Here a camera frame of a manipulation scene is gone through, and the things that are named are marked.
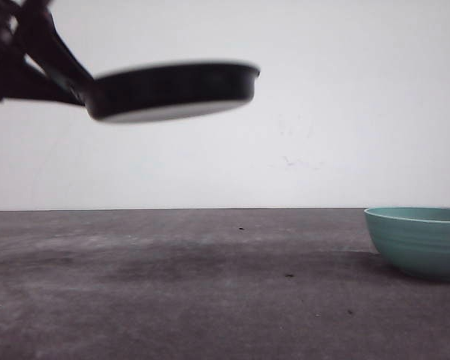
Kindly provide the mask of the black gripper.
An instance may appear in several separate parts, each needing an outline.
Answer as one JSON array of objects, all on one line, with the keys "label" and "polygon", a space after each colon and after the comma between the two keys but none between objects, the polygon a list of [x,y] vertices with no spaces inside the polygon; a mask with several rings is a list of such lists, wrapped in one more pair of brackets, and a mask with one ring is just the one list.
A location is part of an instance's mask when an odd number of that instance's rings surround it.
[{"label": "black gripper", "polygon": [[68,90],[27,64],[23,33],[28,8],[15,1],[0,1],[0,102],[4,99],[49,101],[77,105]]}]

